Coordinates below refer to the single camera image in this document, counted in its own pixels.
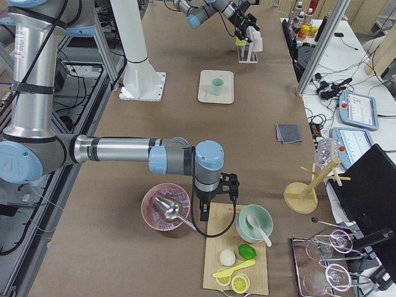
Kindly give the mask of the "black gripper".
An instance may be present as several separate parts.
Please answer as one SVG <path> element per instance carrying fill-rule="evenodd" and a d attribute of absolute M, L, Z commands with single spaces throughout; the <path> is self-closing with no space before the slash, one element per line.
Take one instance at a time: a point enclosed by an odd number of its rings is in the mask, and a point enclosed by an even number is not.
<path fill-rule="evenodd" d="M 215 189 L 207 192 L 200 190 L 198 187 L 193 186 L 194 194 L 200 200 L 200 221 L 207 222 L 210 214 L 210 201 L 220 193 L 221 187 L 218 186 Z"/>
<path fill-rule="evenodd" d="M 239 9 L 236 10 L 231 16 L 228 17 L 228 20 L 235 26 L 235 37 L 240 40 L 245 40 L 245 43 L 250 43 L 251 39 L 246 36 L 245 32 L 248 27 L 254 28 L 256 31 L 259 31 L 260 28 L 257 25 L 257 18 L 248 13 L 246 15 L 246 10 Z"/>

